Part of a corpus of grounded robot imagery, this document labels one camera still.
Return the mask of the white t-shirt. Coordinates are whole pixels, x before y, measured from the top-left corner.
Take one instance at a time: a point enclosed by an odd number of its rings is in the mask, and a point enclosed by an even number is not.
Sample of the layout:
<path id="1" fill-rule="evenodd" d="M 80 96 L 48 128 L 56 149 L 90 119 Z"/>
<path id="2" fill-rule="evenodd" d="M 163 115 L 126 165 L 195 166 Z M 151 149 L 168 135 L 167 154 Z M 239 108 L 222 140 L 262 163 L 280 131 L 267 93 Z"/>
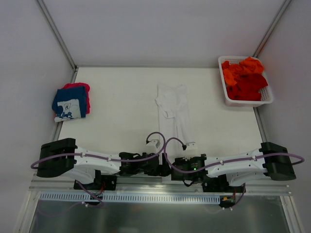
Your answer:
<path id="1" fill-rule="evenodd" d="M 155 102 L 158 107 L 159 131 L 166 139 L 177 137 L 184 143 L 193 142 L 188 92 L 185 85 L 157 86 Z"/>

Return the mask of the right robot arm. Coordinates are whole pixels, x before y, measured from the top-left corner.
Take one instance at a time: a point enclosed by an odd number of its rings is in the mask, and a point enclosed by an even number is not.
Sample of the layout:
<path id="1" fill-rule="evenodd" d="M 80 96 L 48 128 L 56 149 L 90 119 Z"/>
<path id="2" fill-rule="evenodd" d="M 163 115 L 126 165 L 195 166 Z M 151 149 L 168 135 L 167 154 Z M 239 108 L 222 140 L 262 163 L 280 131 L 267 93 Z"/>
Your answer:
<path id="1" fill-rule="evenodd" d="M 195 155 L 194 142 L 183 146 L 183 156 L 175 158 L 171 180 L 189 187 L 200 184 L 207 193 L 242 193 L 244 185 L 265 177 L 273 181 L 296 179 L 293 164 L 285 147 L 271 142 L 246 153 L 225 157 Z"/>

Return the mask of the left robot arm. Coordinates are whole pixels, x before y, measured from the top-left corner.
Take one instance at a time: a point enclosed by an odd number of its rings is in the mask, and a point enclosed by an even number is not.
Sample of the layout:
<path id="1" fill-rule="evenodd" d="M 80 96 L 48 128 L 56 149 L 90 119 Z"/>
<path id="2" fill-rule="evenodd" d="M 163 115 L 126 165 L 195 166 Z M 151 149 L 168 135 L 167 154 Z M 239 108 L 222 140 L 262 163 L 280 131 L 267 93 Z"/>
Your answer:
<path id="1" fill-rule="evenodd" d="M 155 177 L 170 175 L 164 161 L 163 148 L 157 139 L 147 140 L 142 154 L 120 152 L 105 154 L 76 145 L 74 138 L 65 138 L 41 146 L 39 160 L 31 164 L 40 178 L 64 176 L 74 179 L 74 189 L 113 190 L 117 176 L 144 174 Z"/>

